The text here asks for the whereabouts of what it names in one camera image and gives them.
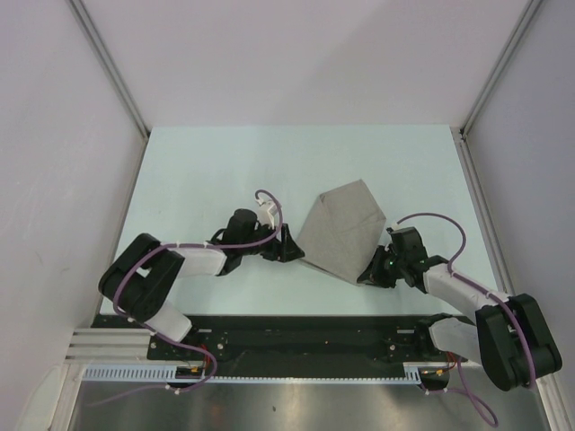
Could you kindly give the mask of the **grey cloth napkin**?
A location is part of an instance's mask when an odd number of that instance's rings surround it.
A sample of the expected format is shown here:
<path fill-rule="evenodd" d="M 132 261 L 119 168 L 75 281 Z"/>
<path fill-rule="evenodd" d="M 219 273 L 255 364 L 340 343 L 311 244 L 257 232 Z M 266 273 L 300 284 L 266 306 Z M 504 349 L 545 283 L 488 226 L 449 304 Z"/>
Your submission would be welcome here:
<path fill-rule="evenodd" d="M 374 257 L 386 216 L 363 180 L 320 194 L 296 239 L 307 266 L 352 285 Z"/>

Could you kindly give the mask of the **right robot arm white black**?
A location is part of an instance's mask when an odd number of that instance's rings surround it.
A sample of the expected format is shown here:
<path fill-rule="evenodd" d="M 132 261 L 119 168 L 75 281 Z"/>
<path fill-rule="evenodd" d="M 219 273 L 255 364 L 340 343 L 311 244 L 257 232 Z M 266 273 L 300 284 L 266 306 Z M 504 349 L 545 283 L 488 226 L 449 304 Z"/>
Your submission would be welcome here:
<path fill-rule="evenodd" d="M 358 282 L 393 288 L 402 280 L 459 313 L 417 323 L 414 348 L 421 358 L 435 360 L 448 352 L 468 359 L 502 391 L 529 387 L 562 369 L 561 353 L 533 296 L 496 292 L 455 271 L 446 258 L 428 255 L 414 227 L 388 232 L 390 244 L 376 248 Z"/>

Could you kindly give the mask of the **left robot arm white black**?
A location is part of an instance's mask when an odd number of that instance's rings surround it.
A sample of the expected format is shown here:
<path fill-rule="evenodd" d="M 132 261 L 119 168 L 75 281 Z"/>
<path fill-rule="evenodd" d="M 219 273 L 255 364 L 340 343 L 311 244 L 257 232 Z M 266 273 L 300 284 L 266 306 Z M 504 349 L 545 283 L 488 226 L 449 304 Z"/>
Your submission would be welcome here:
<path fill-rule="evenodd" d="M 193 356 L 199 347 L 192 321 L 170 304 L 167 296 L 178 277 L 223 277 L 239 268 L 243 257 L 287 263 L 305 252 L 287 224 L 279 227 L 249 209 L 237 209 L 227 226 L 200 246 L 171 250 L 149 233 L 141 233 L 104 272 L 98 290 L 128 318 L 167 337 L 178 358 Z"/>

